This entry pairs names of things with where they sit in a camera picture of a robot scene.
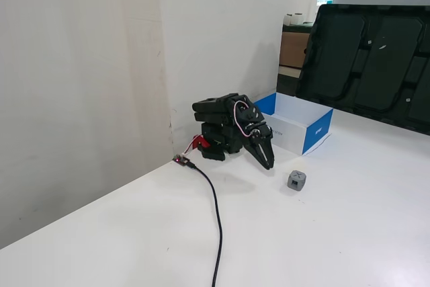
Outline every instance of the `white container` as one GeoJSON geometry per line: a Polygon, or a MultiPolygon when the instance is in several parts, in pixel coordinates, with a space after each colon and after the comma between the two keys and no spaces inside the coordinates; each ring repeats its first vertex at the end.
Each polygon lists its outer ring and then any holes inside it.
{"type": "Polygon", "coordinates": [[[330,107],[281,93],[255,104],[273,130],[272,143],[297,155],[309,151],[329,133],[333,115],[330,107]]]}
{"type": "Polygon", "coordinates": [[[292,25],[301,25],[304,22],[304,16],[302,13],[295,13],[291,18],[292,25]]]}
{"type": "Polygon", "coordinates": [[[292,14],[291,13],[287,13],[284,16],[284,25],[289,26],[291,24],[291,18],[292,18],[292,14]]]}

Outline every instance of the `white tabletop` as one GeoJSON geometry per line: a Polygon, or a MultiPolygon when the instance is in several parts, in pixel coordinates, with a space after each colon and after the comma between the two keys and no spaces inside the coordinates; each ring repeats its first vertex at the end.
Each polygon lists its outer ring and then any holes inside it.
{"type": "MultiPolygon", "coordinates": [[[[343,112],[332,132],[305,157],[274,147],[271,171],[190,154],[218,194],[218,287],[430,286],[430,137],[343,112]]],[[[208,183],[168,163],[2,249],[0,286],[210,286],[217,247],[208,183]]]]}

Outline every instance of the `robotic arm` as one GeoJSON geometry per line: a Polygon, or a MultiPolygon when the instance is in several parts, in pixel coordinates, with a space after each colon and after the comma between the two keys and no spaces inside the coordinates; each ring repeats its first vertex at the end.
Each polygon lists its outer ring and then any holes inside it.
{"type": "Polygon", "coordinates": [[[196,121],[203,122],[206,145],[198,149],[204,158],[225,160],[224,151],[237,153],[242,147],[266,169],[273,167],[273,133],[260,109],[246,95],[231,93],[193,104],[196,121]]]}

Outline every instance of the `blue and white box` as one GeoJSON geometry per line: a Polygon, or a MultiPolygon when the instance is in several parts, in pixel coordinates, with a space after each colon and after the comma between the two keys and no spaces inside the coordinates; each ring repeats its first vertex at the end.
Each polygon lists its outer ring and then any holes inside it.
{"type": "Polygon", "coordinates": [[[297,155],[303,155],[329,133],[330,107],[282,93],[268,95],[255,104],[273,130],[272,143],[297,155]]]}

